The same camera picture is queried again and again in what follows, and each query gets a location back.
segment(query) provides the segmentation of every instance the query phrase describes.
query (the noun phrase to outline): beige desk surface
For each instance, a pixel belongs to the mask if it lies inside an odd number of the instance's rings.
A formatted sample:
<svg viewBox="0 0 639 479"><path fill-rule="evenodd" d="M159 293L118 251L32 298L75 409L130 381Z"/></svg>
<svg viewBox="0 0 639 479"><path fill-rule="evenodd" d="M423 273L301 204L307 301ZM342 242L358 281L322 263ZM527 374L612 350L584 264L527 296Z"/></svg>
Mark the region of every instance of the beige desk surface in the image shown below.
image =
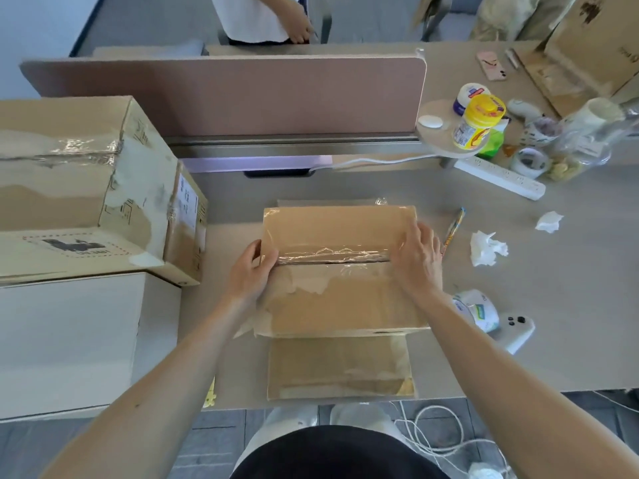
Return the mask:
<svg viewBox="0 0 639 479"><path fill-rule="evenodd" d="M342 46L310 47L339 50ZM495 50L501 56L505 44L429 43L425 47L424 100L454 97L464 83L477 81L506 100L519 97L550 112L522 69L509 70L511 77L505 82L484 81L474 54ZM505 59L502 63L509 69ZM211 311L235 258L261 236L265 207L275 206L277 199L385 197L389 204L415 205L419 217L440 235L458 208L466 207L467 217L444 262L444 288L451 294L477 288L491 296L500 311L533 317L537 331L516 355L528 370L558 390L637 387L639 165L628 164L635 155L634 144L624 144L613 154L616 164L569 183L549 184L538 202L459 170L443 170L436 160L373 171L321 170L292 179L256 180L241 173L196 175L210 201L210 225L203 283L183 291L180 337ZM550 210L565 215L560 230L555 234L536 231L537 219ZM469 241L478 230L497 232L496 238L508 243L510 256L499 258L494 267L472 267ZM268 342L249 332L227 346L216 378L216 408L277 404L266 399ZM462 395L429 331L410 335L408 345L420 398Z"/></svg>

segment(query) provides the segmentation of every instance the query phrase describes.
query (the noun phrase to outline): white cable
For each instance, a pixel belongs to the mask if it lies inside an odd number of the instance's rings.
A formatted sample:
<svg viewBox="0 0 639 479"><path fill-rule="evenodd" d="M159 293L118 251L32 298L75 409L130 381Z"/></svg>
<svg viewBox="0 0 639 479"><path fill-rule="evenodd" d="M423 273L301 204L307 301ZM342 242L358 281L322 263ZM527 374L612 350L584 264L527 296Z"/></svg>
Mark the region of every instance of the white cable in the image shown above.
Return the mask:
<svg viewBox="0 0 639 479"><path fill-rule="evenodd" d="M421 452L424 455L429 455L432 458L434 458L435 463L437 464L437 467L439 467L440 469L442 468L442 466L439 463L438 459L443 459L446 462L448 462L450 465L452 465L452 467L454 467L459 472L461 472L462 474L468 475L467 471L462 471L461 469L459 469L459 467L453 464L453 462L450 459L448 459L448 457L457 453L460 449L462 449L462 447L465 447L468 444L489 443L489 444L494 444L497 447L497 450L499 451L499 454L502 456L502 460L504 461L504 468L501 469L499 472L501 474L506 474L511 470L510 466L508 465L508 462L506 461L506 458L504 457L504 454L497 446L497 443L495 443L494 441L491 441L489 439L471 439L471 440L465 441L464 429L461 425L461 420L459 419L457 414L453 412L451 409L449 409L448 407L444 407L443 405L428 405L422 408L417 413L417 415L415 415L414 420L409 420L406 417L406 411L404 410L404 403L401 400L399 401L399 406L401 408L401 414L403 418L398 418L394 420L394 423L397 424L397 422L402 422L406 424L406 431L408 432L408 437L406 437L406 440L414 447L414 449L416 449L416 451ZM423 413L431 409L446 410L457 421L457 426L459 427L459 443L455 445L447 446L447 447L432 447L430 445L424 432L417 426L417 422L419 421L419 418L422 416Z"/></svg>
<svg viewBox="0 0 639 479"><path fill-rule="evenodd" d="M323 170L325 168L338 169L352 165L353 163L376 163L378 165L395 165L396 163L405 163L407 161L422 160L423 158L432 158L437 156L436 154L422 154L420 156L411 156L410 158L404 158L403 160L373 160L371 158L356 158L355 160L344 161L343 163L336 163L334 165L316 166L309 171Z"/></svg>
<svg viewBox="0 0 639 479"><path fill-rule="evenodd" d="M596 391L594 391L594 390L591 390L591 391L592 391L592 393L594 393L594 394L596 394L596 395L599 395L600 397L604 397L604 398L605 398L608 402L612 402L612 403L614 403L614 404L615 404L616 406L618 406L618 407L625 408L626 410L630 410L631 412L639 413L639 410L636 410L636 409L631 408L631 407L626 407L625 405L622 405L622 404L621 404L621 403L619 403L619 402L615 402L613 399L610 399L610 398L608 398L606 395L601 394L601 393L599 393L599 392L596 392Z"/></svg>

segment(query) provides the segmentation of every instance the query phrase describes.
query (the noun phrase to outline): hand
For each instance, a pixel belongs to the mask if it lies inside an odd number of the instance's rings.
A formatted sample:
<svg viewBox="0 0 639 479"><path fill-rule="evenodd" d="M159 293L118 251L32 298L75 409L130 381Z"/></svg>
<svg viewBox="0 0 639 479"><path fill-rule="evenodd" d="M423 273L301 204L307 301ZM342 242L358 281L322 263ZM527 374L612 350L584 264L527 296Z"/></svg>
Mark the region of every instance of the hand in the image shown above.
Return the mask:
<svg viewBox="0 0 639 479"><path fill-rule="evenodd" d="M443 295L442 244L422 222L413 222L404 238L390 251L390 261L400 286L418 305Z"/></svg>
<svg viewBox="0 0 639 479"><path fill-rule="evenodd" d="M237 259L229 274L225 297L243 308L253 304L264 291L268 273L277 261L277 250L273 250L262 263L253 266L253 260L260 256L261 246L261 240L251 242Z"/></svg>
<svg viewBox="0 0 639 479"><path fill-rule="evenodd" d="M293 43L305 43L314 32L304 8L295 0L282 0L277 18Z"/></svg>

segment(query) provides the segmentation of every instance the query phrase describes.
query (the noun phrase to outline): yellow lid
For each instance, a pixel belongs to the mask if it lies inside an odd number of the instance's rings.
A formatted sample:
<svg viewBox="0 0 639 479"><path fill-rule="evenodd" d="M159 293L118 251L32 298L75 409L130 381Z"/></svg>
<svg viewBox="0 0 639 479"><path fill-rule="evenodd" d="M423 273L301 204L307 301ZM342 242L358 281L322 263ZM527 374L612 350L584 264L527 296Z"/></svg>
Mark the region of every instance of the yellow lid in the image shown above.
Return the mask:
<svg viewBox="0 0 639 479"><path fill-rule="evenodd" d="M464 119L480 128L492 128L506 114L504 103L492 94L473 97L464 111Z"/></svg>

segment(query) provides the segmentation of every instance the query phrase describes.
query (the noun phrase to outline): smartphone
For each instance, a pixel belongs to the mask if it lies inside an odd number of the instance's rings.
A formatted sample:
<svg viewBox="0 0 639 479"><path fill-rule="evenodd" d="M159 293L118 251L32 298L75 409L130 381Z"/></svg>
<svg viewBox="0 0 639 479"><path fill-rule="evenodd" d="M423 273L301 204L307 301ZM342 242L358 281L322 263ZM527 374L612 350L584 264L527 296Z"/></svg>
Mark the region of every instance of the smartphone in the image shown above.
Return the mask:
<svg viewBox="0 0 639 479"><path fill-rule="evenodd" d="M506 70L494 52L477 52L477 60L488 80L506 80Z"/></svg>

